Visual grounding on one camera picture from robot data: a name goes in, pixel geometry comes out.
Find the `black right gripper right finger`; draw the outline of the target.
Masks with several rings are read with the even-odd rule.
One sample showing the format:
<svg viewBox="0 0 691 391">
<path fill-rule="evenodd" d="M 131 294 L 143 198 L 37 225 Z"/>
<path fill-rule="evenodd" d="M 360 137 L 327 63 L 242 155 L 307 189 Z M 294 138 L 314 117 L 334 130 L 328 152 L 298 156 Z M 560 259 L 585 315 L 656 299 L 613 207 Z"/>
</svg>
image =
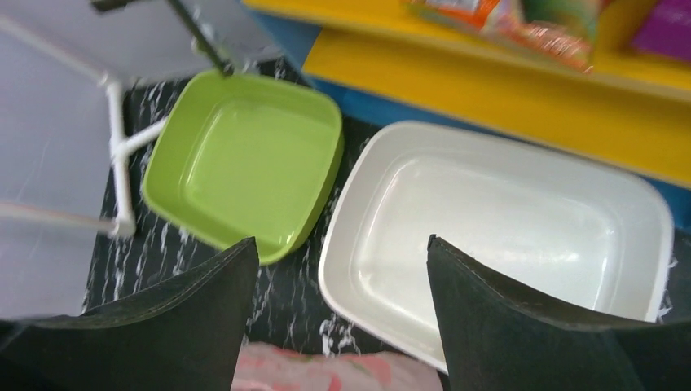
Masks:
<svg viewBox="0 0 691 391">
<path fill-rule="evenodd" d="M 427 271 L 454 390 L 687 390 L 690 323 L 589 310 L 431 235 Z"/>
</svg>

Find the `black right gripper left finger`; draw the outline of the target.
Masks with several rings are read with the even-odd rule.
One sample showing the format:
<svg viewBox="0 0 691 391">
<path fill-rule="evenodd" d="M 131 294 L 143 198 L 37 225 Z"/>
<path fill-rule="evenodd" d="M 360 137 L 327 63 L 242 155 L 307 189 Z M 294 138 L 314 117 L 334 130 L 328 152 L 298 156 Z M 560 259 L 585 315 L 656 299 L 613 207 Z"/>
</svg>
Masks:
<svg viewBox="0 0 691 391">
<path fill-rule="evenodd" d="M 79 315 L 1 322 L 4 390 L 228 390 L 259 267 L 254 239 Z"/>
</svg>

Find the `pink plastic grocery bag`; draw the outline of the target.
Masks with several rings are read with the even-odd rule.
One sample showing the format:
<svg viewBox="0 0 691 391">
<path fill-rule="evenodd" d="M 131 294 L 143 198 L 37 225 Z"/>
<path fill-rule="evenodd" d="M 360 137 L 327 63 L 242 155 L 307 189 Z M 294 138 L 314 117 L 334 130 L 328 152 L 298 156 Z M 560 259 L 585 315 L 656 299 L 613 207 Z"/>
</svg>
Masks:
<svg viewBox="0 0 691 391">
<path fill-rule="evenodd" d="M 435 369 L 402 354 L 300 354 L 264 343 L 242 347 L 232 390 L 442 390 Z"/>
</svg>

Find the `orange snack packet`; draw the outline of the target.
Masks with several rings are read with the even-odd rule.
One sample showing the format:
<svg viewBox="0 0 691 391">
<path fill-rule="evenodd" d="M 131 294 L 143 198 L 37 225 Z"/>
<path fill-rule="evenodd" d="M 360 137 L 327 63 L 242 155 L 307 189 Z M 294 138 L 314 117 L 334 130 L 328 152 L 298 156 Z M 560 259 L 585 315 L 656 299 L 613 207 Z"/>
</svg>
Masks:
<svg viewBox="0 0 691 391">
<path fill-rule="evenodd" d="M 587 73 L 610 1 L 403 1 L 412 15 Z"/>
</svg>

